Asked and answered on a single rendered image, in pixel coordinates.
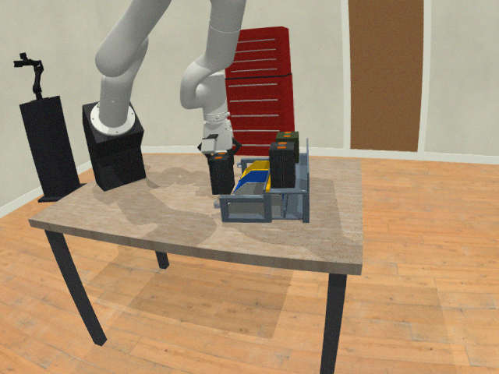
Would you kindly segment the yellow open bin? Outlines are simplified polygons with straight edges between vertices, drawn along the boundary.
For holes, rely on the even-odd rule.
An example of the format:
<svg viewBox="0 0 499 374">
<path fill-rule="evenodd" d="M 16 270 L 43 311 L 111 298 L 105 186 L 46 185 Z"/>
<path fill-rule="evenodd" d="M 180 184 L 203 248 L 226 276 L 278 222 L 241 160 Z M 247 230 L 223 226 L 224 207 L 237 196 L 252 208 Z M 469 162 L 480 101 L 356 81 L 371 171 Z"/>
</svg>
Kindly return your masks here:
<svg viewBox="0 0 499 374">
<path fill-rule="evenodd" d="M 270 161 L 255 161 L 247 169 L 244 170 L 242 177 L 247 175 L 250 171 L 269 171 Z"/>
</svg>

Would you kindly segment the blue bin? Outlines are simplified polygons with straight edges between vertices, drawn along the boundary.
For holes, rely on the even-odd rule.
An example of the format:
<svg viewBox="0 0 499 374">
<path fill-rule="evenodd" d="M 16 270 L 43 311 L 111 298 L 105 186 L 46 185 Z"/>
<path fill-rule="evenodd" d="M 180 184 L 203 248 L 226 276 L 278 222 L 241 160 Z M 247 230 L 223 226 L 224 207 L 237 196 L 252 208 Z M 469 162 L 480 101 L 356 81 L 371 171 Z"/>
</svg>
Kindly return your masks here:
<svg viewBox="0 0 499 374">
<path fill-rule="evenodd" d="M 250 171 L 247 175 L 239 180 L 235 191 L 244 185 L 246 182 L 265 182 L 268 171 Z"/>
</svg>

